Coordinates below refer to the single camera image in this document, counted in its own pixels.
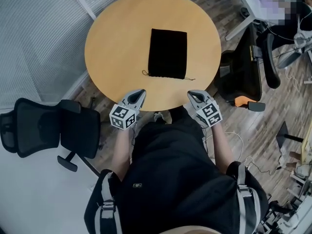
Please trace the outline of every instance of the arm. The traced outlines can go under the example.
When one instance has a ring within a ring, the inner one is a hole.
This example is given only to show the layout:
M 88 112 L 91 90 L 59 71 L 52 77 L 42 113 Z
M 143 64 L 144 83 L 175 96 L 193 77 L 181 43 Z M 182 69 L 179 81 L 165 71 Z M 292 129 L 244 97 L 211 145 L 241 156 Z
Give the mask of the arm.
M 229 165 L 235 161 L 234 156 L 221 123 L 212 126 L 212 132 L 214 139 L 215 165 L 222 173 L 226 174 Z
M 131 128 L 128 128 L 127 130 L 118 130 L 110 168 L 115 174 L 117 174 L 120 180 L 123 180 L 130 166 L 130 129 Z

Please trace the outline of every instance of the orange object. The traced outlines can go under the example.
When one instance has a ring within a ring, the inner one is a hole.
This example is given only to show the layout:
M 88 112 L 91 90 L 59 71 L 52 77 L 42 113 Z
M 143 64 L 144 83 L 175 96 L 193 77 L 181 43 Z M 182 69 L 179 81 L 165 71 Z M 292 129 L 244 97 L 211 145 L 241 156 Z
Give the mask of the orange object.
M 248 105 L 248 102 L 251 101 L 251 102 L 257 102 L 255 100 L 252 100 L 252 99 L 249 99 L 248 97 L 245 97 L 245 96 L 240 96 L 240 97 L 237 97 L 235 98 L 235 106 L 236 107 L 240 107 L 242 105 Z

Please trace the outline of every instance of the black office chair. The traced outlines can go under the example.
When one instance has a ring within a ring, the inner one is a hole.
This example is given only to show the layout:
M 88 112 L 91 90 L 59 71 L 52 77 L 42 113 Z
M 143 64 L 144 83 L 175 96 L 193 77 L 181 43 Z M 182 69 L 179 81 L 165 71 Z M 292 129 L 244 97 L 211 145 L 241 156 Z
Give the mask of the black office chair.
M 0 137 L 4 148 L 24 158 L 35 152 L 61 145 L 71 153 L 58 162 L 71 171 L 75 154 L 94 158 L 98 149 L 100 116 L 77 102 L 62 100 L 56 106 L 45 106 L 28 99 L 16 101 L 14 110 L 0 115 Z
M 259 59 L 263 59 L 266 80 L 271 88 L 280 85 L 272 57 L 272 39 L 269 34 L 264 46 L 256 46 L 254 26 L 250 25 L 234 51 L 227 50 L 221 55 L 219 70 L 214 85 L 220 95 L 236 107 L 262 112 L 265 104 L 259 103 L 262 96 Z

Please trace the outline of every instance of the black cloth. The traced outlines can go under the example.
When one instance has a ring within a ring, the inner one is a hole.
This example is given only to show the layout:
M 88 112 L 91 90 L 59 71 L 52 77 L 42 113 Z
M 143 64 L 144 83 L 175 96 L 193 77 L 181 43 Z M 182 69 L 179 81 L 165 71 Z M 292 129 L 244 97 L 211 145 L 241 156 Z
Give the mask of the black cloth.
M 186 32 L 152 29 L 149 76 L 185 79 L 186 60 Z
M 274 33 L 274 41 L 272 45 L 272 50 L 279 48 L 283 45 L 294 44 L 294 36 L 298 31 L 298 19 L 302 20 L 300 24 L 300 29 L 304 31 L 312 30 L 312 14 L 309 15 L 311 9 L 304 3 L 298 2 L 296 3 L 295 11 L 289 14 L 289 18 L 287 18 L 284 22 L 284 25 L 274 25 L 267 29 L 263 33 L 259 35 L 256 40 L 257 46 L 262 47 L 263 41 L 268 37 L 268 34 Z
M 124 234 L 158 234 L 172 228 L 198 225 L 222 234 L 239 233 L 237 173 L 233 162 L 222 174 L 209 159 L 199 124 L 185 114 L 171 125 L 150 123 L 136 138 L 133 163 L 122 182 L 115 176 L 113 197 L 118 206 Z M 103 200 L 102 171 L 85 213 L 89 233 L 94 233 L 94 217 Z M 246 184 L 260 198 L 261 218 L 268 201 L 257 180 L 246 169 Z

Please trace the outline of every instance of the white desk leg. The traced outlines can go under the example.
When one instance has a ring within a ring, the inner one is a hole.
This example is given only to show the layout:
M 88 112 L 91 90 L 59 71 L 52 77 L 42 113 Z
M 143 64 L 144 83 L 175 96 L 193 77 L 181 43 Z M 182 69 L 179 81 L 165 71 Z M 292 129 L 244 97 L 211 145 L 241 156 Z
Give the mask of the white desk leg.
M 254 21 L 254 16 L 249 16 L 245 20 L 243 20 L 234 30 L 232 30 L 226 37 L 225 40 L 229 41 L 234 36 L 236 36 L 239 32 L 241 32 L 243 29 L 245 29 L 249 24 L 251 24 Z

